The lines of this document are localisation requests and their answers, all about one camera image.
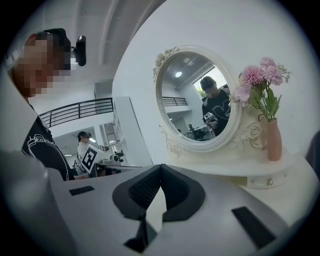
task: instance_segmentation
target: pink vase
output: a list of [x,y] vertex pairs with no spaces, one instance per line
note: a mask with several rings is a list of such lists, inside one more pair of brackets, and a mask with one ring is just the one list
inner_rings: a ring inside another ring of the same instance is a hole
[[282,157],[282,140],[276,118],[266,123],[266,139],[268,159],[278,161]]

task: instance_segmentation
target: pink carnation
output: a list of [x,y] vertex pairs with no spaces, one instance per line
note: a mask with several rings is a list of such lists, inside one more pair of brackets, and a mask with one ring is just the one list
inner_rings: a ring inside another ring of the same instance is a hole
[[267,67],[276,67],[275,61],[270,57],[263,57],[260,61],[260,65],[263,69],[266,69]]
[[263,71],[263,78],[270,81],[271,84],[275,86],[279,86],[283,83],[281,72],[276,66],[268,66]]
[[254,86],[260,84],[264,80],[264,77],[261,68],[250,65],[244,69],[242,79],[245,84]]
[[237,86],[234,89],[234,98],[242,103],[244,105],[248,102],[250,98],[250,91],[251,91],[252,85],[249,83],[245,83],[243,85]]

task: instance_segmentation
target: white vanity table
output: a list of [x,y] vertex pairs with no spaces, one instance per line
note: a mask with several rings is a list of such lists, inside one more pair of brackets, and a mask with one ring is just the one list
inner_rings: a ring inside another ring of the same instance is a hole
[[[263,158],[265,152],[259,153]],[[320,191],[319,180],[306,159],[298,153],[290,154],[288,151],[285,151],[279,162],[259,165],[254,159],[249,158],[247,161],[251,164],[243,163],[242,166],[234,161],[224,165],[186,164],[181,167],[212,174],[213,178],[240,186],[278,213],[288,226],[305,217]],[[242,173],[236,175],[228,171],[232,168],[239,168]]]
[[[163,119],[159,126],[166,137],[170,164],[240,186],[278,213],[289,226],[305,217],[319,194],[319,180],[305,158],[298,153],[291,154],[285,146],[280,160],[268,160],[265,125],[258,121],[256,110],[233,103],[223,132],[209,141],[191,140],[177,132],[165,112],[161,96],[164,72],[181,54],[195,54],[214,63],[223,73],[230,91],[236,83],[228,64],[208,49],[179,46],[158,55],[153,78],[159,114]],[[259,130],[255,145],[251,145],[246,136],[253,126]]]

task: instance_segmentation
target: window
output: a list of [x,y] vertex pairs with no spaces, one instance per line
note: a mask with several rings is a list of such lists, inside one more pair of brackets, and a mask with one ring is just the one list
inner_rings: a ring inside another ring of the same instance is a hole
[[201,85],[200,85],[200,81],[202,78],[204,77],[211,77],[212,79],[214,79],[216,81],[216,86],[218,88],[224,86],[227,84],[227,81],[224,77],[224,75],[220,72],[219,69],[217,69],[216,67],[214,67],[213,69],[211,69],[209,72],[205,73],[203,76],[201,76],[197,81],[195,81],[193,83],[195,89],[198,91],[199,95],[201,98],[206,97],[206,93],[202,90]]

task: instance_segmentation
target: white cabinet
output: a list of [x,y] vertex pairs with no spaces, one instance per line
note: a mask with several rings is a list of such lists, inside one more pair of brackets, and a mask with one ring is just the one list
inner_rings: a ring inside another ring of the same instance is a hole
[[130,97],[116,97],[113,100],[113,129],[122,146],[128,165],[139,167],[152,165]]

